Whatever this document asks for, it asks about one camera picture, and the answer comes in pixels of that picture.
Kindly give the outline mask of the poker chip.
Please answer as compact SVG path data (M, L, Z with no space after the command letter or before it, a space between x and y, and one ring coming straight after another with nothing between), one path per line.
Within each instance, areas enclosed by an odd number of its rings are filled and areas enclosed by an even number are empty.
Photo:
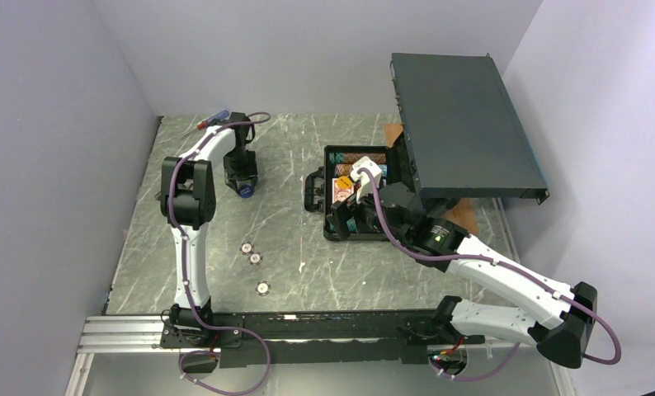
M258 266L262 263L263 258L262 255L259 252L253 252L249 257L248 260L252 266Z
M267 281L260 281L257 283L256 292L260 296L266 296L271 291L271 285Z
M245 242L241 244L239 251L243 255L252 255L254 251L254 247L250 242Z

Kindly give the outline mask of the blue small blind button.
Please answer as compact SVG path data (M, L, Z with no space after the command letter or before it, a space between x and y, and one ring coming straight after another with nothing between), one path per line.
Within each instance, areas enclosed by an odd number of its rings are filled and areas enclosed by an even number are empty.
M251 185L242 185L238 188L238 195L243 199L252 197L255 193L255 188Z

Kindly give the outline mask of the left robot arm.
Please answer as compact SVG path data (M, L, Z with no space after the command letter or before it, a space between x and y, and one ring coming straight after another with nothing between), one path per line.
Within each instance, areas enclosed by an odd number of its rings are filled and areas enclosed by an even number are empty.
M242 198L258 183L257 155L247 148L266 112L246 115L222 111L200 123L200 140L176 157L163 159L160 207L175 246L177 285L165 323L168 335L194 347L212 347L219 340L206 277L206 238L217 199L214 170L224 169L224 184Z

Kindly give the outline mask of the red playing card deck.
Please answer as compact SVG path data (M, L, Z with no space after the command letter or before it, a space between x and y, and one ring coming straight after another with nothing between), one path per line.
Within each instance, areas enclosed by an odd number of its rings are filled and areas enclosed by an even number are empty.
M355 183L348 177L332 179L332 202L344 201L355 192Z

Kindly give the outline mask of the orange big blind button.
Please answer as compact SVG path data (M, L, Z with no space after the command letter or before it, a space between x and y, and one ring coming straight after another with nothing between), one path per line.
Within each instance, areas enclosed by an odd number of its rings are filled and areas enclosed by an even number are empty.
M353 181L348 176L336 178L334 184L339 189L351 189L353 187Z

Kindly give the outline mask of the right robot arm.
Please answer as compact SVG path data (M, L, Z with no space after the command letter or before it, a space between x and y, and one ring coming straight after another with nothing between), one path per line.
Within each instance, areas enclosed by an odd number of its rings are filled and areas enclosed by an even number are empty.
M374 217L368 226L370 235L381 232L421 265L462 276L511 302L509 307L498 307L447 295L431 320L434 339L460 343L465 338L496 337L535 347L549 361L569 369L580 368L585 360L600 361L587 354L592 330L601 321L594 286L586 282L568 285L539 275L447 219L424 219L414 245L407 247L387 222L388 206L375 206L374 200L387 190L363 196L358 185L347 186L343 181L333 178L327 184L331 208L326 221L341 240L351 234L342 216L365 209Z

